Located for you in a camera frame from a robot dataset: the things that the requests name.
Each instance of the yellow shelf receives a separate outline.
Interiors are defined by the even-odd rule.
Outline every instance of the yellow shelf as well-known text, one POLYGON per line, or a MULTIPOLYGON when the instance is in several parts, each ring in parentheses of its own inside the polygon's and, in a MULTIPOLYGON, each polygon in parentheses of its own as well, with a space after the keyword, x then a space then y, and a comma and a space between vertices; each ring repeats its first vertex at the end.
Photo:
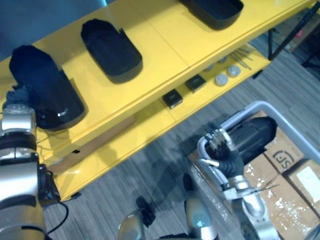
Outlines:
MULTIPOLYGON (((50 164, 137 113, 255 36, 311 4, 312 0, 242 0, 244 9, 230 27, 216 31, 190 14, 178 0, 117 0, 34 45, 52 56, 84 100, 88 113, 76 126, 37 130, 40 161, 50 164), (80 37, 93 18, 123 28, 143 57, 133 80, 113 84, 94 62, 80 37)), ((10 58, 0 62, 0 105, 16 82, 10 58)))
POLYGON ((250 51, 250 53, 247 54, 247 57, 253 60, 245 58, 241 55, 238 56, 241 57, 242 61, 244 61, 251 67, 251 70, 249 70, 248 68, 244 68, 231 56, 228 56, 226 62, 216 62, 213 69, 211 69, 210 71, 202 71, 200 73, 200 75, 206 81, 206 84, 203 88, 199 89, 195 93, 192 93, 185 84, 182 84, 176 88, 176 90, 183 98, 182 104, 179 104, 170 111, 170 114, 176 121, 184 120, 208 103, 212 102, 214 99, 218 98, 236 85, 251 77, 259 70, 264 69, 270 63, 269 60, 267 60, 249 44, 246 44, 245 46, 243 46, 243 48, 247 51, 250 51), (241 74, 237 77, 229 77, 228 83, 225 86, 217 86, 215 84, 215 76, 217 74, 227 74, 227 68, 231 65, 238 66, 241 69, 241 74))
POLYGON ((63 201, 175 124, 174 118, 158 100, 140 110, 135 119, 134 125, 129 129, 55 177, 63 201))
POLYGON ((189 66, 205 60, 209 66, 314 2, 241 0, 244 7, 238 19, 223 30, 212 30, 178 0, 128 1, 189 66))
POLYGON ((169 109, 162 102, 162 99, 156 100, 135 115, 136 122, 132 127, 113 138, 78 164, 56 176, 55 183, 62 200, 69 199, 71 195, 179 124, 192 113, 209 104, 269 64, 269 61, 253 47, 247 44, 245 48, 252 50, 247 56, 252 58, 253 61, 246 60, 245 58, 242 60, 252 70, 239 66, 242 71, 241 75, 230 79, 226 86, 218 87, 213 83, 213 77, 218 73, 224 73, 227 66, 238 64, 232 58, 229 58, 223 64, 216 63, 211 71, 201 73, 207 83, 196 93, 192 93, 184 84, 176 88, 183 96, 181 104, 173 109, 169 109))

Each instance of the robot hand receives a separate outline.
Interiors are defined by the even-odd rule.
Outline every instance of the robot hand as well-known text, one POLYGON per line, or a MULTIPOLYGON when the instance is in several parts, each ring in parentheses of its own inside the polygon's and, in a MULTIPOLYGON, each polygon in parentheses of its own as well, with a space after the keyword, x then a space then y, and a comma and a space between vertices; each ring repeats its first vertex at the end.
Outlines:
POLYGON ((245 239, 279 239, 269 220, 267 207, 244 177, 244 161, 228 133, 220 128, 203 136, 197 144, 197 166, 205 171, 230 201, 245 239))

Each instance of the black square object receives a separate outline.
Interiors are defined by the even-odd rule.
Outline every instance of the black square object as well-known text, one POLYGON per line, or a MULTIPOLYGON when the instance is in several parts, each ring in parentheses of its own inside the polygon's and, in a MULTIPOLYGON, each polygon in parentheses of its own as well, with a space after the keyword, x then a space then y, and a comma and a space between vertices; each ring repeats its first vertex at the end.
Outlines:
POLYGON ((182 96, 175 89, 163 95, 162 99, 170 109, 173 109, 175 106, 182 103, 182 96))
POLYGON ((193 93, 198 91, 201 87, 205 85, 206 81, 199 74, 193 76, 188 81, 185 82, 185 85, 190 89, 193 93))

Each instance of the plastic bin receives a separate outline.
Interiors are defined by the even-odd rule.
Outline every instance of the plastic bin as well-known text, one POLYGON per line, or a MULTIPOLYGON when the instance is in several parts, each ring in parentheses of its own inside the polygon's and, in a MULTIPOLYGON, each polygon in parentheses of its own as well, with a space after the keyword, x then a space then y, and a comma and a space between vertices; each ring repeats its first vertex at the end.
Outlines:
POLYGON ((303 152, 305 159, 313 159, 320 164, 320 153, 314 146, 308 142, 304 136, 288 120, 275 109, 270 103, 266 101, 255 101, 247 106, 245 109, 237 112, 228 120, 221 124, 225 130, 231 129, 236 124, 246 120, 259 111, 264 111, 269 117, 273 118, 278 127, 290 138, 292 142, 303 152))

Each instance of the metal rod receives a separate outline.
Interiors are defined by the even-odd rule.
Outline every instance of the metal rod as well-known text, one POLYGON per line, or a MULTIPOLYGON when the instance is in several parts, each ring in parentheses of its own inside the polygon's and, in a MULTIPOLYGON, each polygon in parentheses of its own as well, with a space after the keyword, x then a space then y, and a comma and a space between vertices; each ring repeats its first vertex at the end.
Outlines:
POLYGON ((269 56, 269 60, 272 61, 276 56, 287 46, 288 43, 296 36, 296 34, 309 22, 309 20, 320 9, 320 1, 317 1, 315 5, 304 15, 302 20, 295 26, 295 28, 289 33, 285 40, 278 46, 275 52, 269 56))
POLYGON ((246 59, 249 59, 251 61, 253 61, 253 59, 249 56, 247 56, 246 54, 242 53, 242 52, 239 52, 238 50, 236 51, 237 54, 240 54, 241 56, 245 57, 246 59))
POLYGON ((252 70, 252 68, 246 64, 235 52, 230 54, 231 57, 233 57, 234 60, 236 60, 241 66, 243 66, 246 69, 252 70))
POLYGON ((274 32, 273 28, 269 29, 269 31, 268 31, 268 59, 271 58, 272 52, 273 52, 273 49, 272 49, 273 41, 274 41, 273 32, 274 32))

